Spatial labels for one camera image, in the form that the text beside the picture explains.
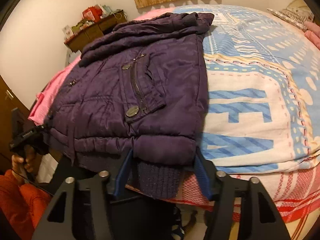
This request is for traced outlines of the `person's left hand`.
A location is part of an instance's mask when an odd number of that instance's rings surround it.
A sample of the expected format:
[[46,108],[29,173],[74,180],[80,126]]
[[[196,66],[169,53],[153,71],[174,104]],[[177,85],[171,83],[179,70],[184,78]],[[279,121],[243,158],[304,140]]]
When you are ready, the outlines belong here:
[[14,153],[11,156],[12,170],[21,173],[23,170],[31,173],[34,169],[36,153],[33,147],[26,145],[24,147],[24,157]]

